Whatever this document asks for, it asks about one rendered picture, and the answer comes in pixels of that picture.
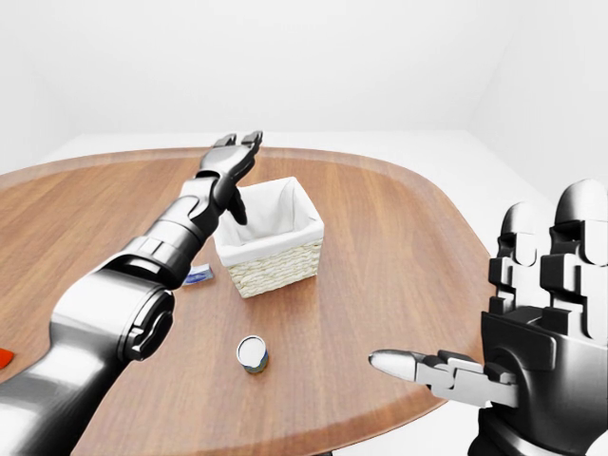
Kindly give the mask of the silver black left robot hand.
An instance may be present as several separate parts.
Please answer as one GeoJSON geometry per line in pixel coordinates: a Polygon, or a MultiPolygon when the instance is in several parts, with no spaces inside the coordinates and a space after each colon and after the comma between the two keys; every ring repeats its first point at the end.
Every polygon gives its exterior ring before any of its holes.
{"type": "Polygon", "coordinates": [[[238,182],[255,165],[255,155],[262,143],[263,132],[254,131],[237,144],[237,134],[218,140],[202,157],[197,178],[214,178],[212,197],[221,210],[228,210],[240,225],[247,223],[246,208],[238,191],[238,182]]]}

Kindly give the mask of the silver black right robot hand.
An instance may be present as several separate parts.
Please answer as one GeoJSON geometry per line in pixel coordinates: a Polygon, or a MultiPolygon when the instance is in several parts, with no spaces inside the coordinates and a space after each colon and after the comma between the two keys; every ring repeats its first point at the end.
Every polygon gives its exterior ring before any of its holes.
{"type": "Polygon", "coordinates": [[[437,397],[537,411],[568,400],[583,410],[608,391],[608,191],[596,180],[568,186],[539,255],[533,208],[505,214],[482,314],[484,362],[453,351],[378,350],[370,364],[427,386],[437,397]]]}

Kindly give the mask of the woven basket with white liner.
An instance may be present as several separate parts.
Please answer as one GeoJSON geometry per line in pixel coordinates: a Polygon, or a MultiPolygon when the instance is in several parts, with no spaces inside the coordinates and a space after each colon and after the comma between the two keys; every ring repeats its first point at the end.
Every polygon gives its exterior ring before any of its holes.
{"type": "Polygon", "coordinates": [[[324,223],[294,177],[242,187],[247,223],[226,213],[213,234],[221,264],[243,298],[317,274],[324,223]]]}

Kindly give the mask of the blue and white food box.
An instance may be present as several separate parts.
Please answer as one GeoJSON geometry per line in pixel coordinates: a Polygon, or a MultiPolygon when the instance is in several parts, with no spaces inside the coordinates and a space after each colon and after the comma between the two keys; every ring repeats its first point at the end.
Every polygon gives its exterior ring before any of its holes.
{"type": "Polygon", "coordinates": [[[213,270],[208,263],[192,266],[185,280],[182,282],[182,285],[185,286],[200,283],[202,281],[212,279],[213,277],[213,270]]]}

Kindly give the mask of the small tin with silver lid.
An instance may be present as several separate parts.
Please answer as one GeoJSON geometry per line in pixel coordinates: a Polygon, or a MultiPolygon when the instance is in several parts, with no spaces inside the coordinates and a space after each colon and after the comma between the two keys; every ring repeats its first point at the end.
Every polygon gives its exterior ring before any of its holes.
{"type": "Polygon", "coordinates": [[[258,335],[244,337],[237,346],[237,361],[249,373],[265,370],[269,355],[264,340],[258,335]]]}

